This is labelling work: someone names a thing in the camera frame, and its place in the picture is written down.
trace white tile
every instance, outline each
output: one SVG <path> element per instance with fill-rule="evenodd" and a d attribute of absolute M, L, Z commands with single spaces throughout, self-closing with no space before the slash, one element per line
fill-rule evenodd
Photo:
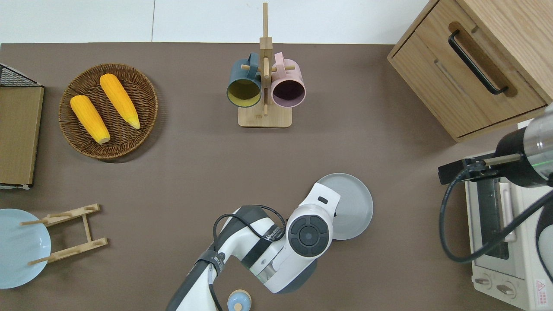
<path fill-rule="evenodd" d="M 155 42 L 259 42 L 263 0 L 156 0 Z M 275 43 L 395 44 L 428 0 L 278 0 L 269 3 Z"/>
<path fill-rule="evenodd" d="M 154 0 L 1 0 L 0 43 L 144 42 Z"/>

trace toaster oven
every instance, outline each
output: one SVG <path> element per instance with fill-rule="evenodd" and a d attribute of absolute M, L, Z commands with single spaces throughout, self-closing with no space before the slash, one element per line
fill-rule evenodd
<path fill-rule="evenodd" d="M 522 188 L 505 178 L 465 182 L 471 252 L 551 188 Z M 541 209 L 494 249 L 472 261 L 472 282 L 482 293 L 523 310 L 553 310 L 553 285 L 536 250 Z"/>

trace black button panel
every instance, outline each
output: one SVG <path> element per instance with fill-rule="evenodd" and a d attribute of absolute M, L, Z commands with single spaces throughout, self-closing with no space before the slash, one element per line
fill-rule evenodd
<path fill-rule="evenodd" d="M 296 253 L 304 257 L 317 256 L 329 243 L 328 226 L 317 215 L 299 217 L 291 225 L 288 240 Z"/>

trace light blue plate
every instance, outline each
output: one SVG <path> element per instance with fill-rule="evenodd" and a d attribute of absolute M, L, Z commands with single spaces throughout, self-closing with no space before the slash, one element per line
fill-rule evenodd
<path fill-rule="evenodd" d="M 43 224 L 20 226 L 38 220 L 23 210 L 0 209 L 0 289 L 21 286 L 34 279 L 46 261 L 32 266 L 29 261 L 50 256 L 50 234 Z"/>

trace corn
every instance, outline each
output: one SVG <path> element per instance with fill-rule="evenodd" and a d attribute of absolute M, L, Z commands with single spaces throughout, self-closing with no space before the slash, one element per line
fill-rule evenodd
<path fill-rule="evenodd" d="M 137 110 L 119 79 L 115 75 L 105 74 L 100 77 L 100 85 L 119 115 L 134 128 L 139 129 Z"/>
<path fill-rule="evenodd" d="M 85 95 L 77 95 L 71 99 L 70 103 L 71 109 L 90 136 L 99 144 L 108 142 L 109 132 L 90 99 Z"/>

